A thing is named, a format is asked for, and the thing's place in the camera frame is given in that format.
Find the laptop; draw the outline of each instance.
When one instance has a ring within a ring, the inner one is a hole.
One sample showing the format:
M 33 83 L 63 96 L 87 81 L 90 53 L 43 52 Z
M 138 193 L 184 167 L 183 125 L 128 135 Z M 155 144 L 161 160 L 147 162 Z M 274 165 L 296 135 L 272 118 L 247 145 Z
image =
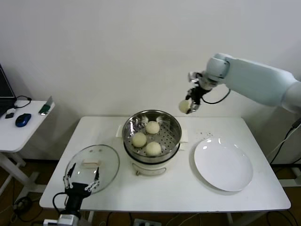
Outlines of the laptop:
M 5 73 L 0 65 L 0 117 L 5 112 L 14 106 L 16 96 L 5 76 Z

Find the power strip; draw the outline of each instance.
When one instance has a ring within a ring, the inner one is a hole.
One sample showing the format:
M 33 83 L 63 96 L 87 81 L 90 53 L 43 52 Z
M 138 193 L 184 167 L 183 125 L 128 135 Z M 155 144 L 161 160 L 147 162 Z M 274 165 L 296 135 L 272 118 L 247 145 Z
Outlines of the power strip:
M 162 226 L 162 224 L 155 221 L 135 219 L 134 226 Z

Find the white plate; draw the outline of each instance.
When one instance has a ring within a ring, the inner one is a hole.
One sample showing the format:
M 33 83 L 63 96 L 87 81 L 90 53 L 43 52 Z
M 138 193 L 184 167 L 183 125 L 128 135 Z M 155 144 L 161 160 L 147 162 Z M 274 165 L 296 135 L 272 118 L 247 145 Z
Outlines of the white plate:
M 202 177 L 224 191 L 241 191 L 252 180 L 253 167 L 246 154 L 221 138 L 206 139 L 198 144 L 194 162 Z

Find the glass lid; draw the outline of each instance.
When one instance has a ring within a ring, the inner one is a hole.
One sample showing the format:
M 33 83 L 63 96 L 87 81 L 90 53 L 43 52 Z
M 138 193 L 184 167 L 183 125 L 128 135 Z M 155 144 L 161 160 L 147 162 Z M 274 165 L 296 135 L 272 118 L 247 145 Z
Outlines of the glass lid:
M 67 165 L 64 184 L 87 184 L 92 194 L 105 189 L 116 177 L 120 165 L 118 153 L 108 145 L 92 145 L 79 151 Z

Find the table leg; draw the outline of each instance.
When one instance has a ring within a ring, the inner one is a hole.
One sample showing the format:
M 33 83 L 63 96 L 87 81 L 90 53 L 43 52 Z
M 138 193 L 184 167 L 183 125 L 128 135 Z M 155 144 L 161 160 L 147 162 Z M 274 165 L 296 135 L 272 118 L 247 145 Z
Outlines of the table leg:
M 235 220 L 234 222 L 232 220 L 231 213 L 227 213 L 227 217 L 230 226 L 247 226 L 264 214 L 266 214 L 266 212 L 245 213 L 242 217 L 240 217 L 238 220 Z
M 29 192 L 43 193 L 46 188 L 46 185 L 37 185 L 34 182 L 37 179 L 39 173 L 33 172 L 30 177 L 26 176 L 18 168 L 18 166 L 22 164 L 23 160 L 21 160 L 21 158 L 19 159 L 19 157 L 16 157 L 16 159 L 18 162 L 17 165 L 13 164 L 4 154 L 0 153 L 0 166 L 3 169 L 5 169 L 10 174 L 10 176 L 13 176 L 24 185 L 24 188 L 22 189 L 17 199 L 25 197 Z
M 92 224 L 90 222 L 88 222 L 86 219 L 84 218 L 80 218 L 79 220 L 79 226 L 91 226 Z
M 93 221 L 93 216 L 94 216 L 94 211 L 90 211 L 89 217 L 88 217 L 88 222 L 92 224 Z
M 281 179 L 279 180 L 282 187 L 301 187 L 301 171 L 299 168 L 292 168 L 293 173 L 296 176 L 296 179 Z
M 26 165 L 26 162 L 17 153 L 8 153 L 8 155 L 21 166 L 24 167 Z
M 0 187 L 0 195 L 2 195 L 2 193 L 4 192 L 5 188 L 8 186 L 8 184 L 10 183 L 12 178 L 13 178 L 13 176 L 9 174 L 8 178 L 6 178 L 6 180 L 4 181 L 2 186 Z

